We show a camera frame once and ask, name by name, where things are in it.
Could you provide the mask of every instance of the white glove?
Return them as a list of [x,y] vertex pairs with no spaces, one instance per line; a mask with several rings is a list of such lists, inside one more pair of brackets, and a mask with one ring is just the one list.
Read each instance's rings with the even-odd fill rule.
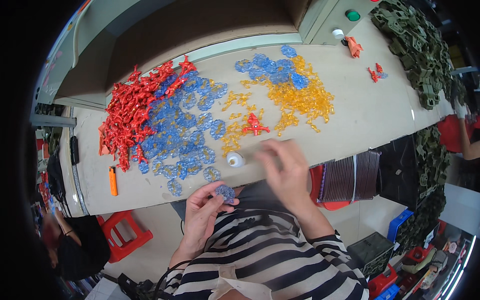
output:
[[455,100],[455,113],[457,118],[459,119],[465,119],[465,116],[468,114],[467,106],[460,105],[460,103],[458,102],[458,99]]

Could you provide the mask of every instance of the black plastic crate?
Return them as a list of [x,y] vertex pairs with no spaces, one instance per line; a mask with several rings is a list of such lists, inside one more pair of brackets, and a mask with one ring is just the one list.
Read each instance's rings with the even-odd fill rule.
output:
[[394,244],[378,232],[347,247],[359,270],[365,277],[385,270],[393,252]]
[[414,135],[407,135],[376,148],[382,152],[377,177],[380,196],[416,211],[420,205],[418,160]]

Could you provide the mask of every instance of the green button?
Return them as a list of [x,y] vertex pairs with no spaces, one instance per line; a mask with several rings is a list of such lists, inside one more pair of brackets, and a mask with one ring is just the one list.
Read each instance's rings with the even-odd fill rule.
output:
[[360,19],[360,14],[356,11],[349,11],[346,13],[346,15],[347,18],[352,22],[358,21]]

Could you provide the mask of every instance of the wall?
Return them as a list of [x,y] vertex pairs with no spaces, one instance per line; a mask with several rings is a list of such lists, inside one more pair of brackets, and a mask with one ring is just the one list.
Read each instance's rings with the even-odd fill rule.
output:
[[470,233],[477,234],[480,227],[480,193],[445,184],[447,203],[440,219]]

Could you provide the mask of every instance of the striped shirt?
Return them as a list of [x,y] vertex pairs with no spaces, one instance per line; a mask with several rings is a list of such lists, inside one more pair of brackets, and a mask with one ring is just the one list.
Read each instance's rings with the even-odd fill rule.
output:
[[167,275],[160,298],[208,299],[224,267],[234,267],[240,281],[267,286],[273,299],[369,296],[363,274],[337,233],[306,240],[291,214],[237,208],[217,217],[204,253]]

